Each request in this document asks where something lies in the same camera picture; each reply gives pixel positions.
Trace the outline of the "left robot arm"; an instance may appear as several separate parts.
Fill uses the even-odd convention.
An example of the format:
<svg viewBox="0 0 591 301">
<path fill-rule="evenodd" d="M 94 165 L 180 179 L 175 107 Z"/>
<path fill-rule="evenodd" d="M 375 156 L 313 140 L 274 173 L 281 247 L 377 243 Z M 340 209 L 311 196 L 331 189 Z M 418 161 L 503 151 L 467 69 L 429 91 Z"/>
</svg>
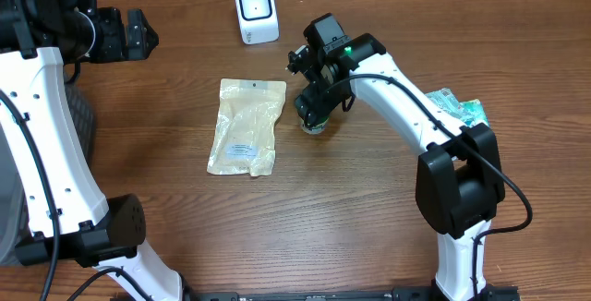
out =
<svg viewBox="0 0 591 301">
<path fill-rule="evenodd" d="M 134 300 L 188 300 L 184 278 L 146 238 L 139 199 L 107 198 L 90 172 L 92 108 L 66 65 L 148 58 L 142 11 L 97 0 L 1 0 L 1 262 L 72 259 Z"/>
</svg>

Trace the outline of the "green lid jar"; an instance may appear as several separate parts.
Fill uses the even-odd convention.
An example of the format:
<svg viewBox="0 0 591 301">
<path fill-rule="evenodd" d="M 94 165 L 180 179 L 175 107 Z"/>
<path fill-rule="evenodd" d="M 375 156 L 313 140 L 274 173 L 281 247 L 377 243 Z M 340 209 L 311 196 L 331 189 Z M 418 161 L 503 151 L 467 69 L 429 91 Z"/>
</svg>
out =
<svg viewBox="0 0 591 301">
<path fill-rule="evenodd" d="M 301 124 L 301 128 L 309 135 L 318 135 L 326 129 L 328 121 L 329 121 L 329 118 L 325 117 L 315 126 L 310 126 L 309 124 L 307 124 L 305 122 L 304 119 L 301 119 L 300 124 Z"/>
</svg>

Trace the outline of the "green tissue packet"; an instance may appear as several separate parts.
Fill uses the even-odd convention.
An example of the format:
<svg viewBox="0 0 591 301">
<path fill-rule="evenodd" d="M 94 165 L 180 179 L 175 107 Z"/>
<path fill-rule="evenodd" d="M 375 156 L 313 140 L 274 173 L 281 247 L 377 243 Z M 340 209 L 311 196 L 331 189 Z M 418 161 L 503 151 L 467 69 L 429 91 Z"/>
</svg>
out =
<svg viewBox="0 0 591 301">
<path fill-rule="evenodd" d="M 461 120 L 468 126 L 474 127 L 478 124 L 489 126 L 488 117 L 479 99 L 467 102 L 460 102 Z"/>
</svg>

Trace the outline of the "teal tissue packet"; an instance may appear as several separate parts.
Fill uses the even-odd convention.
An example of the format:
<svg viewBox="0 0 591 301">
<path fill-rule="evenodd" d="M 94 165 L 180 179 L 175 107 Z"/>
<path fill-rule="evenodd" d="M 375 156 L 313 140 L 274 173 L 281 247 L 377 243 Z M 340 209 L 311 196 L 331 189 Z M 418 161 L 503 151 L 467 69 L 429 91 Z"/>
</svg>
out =
<svg viewBox="0 0 591 301">
<path fill-rule="evenodd" d="M 466 119 L 464 107 L 449 88 L 429 92 L 426 96 L 445 113 L 457 119 Z"/>
</svg>

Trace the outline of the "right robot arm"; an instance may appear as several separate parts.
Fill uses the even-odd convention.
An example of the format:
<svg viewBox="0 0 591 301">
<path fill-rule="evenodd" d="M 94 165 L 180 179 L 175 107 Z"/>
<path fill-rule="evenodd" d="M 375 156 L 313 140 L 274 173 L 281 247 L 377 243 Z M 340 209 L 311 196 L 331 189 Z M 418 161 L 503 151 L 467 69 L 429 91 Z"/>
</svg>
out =
<svg viewBox="0 0 591 301">
<path fill-rule="evenodd" d="M 302 128 L 318 134 L 330 113 L 354 100 L 378 112 L 417 155 L 416 205 L 437 233 L 439 265 L 429 300 L 491 300 L 483 274 L 485 234 L 505 197 L 496 137 L 468 126 L 431 101 L 372 35 L 348 37 L 332 14 L 304 30 L 306 44 L 288 55 L 288 71 L 308 85 L 295 99 Z"/>
</svg>

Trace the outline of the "beige paper pouch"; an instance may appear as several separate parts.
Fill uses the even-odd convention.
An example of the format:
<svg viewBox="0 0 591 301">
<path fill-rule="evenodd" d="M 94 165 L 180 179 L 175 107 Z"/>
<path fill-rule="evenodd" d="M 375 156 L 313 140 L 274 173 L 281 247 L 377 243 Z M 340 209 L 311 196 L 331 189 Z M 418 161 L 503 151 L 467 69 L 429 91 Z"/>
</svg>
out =
<svg viewBox="0 0 591 301">
<path fill-rule="evenodd" d="M 272 173 L 274 127 L 283 111 L 286 89 L 284 81 L 221 80 L 208 173 L 252 177 Z"/>
</svg>

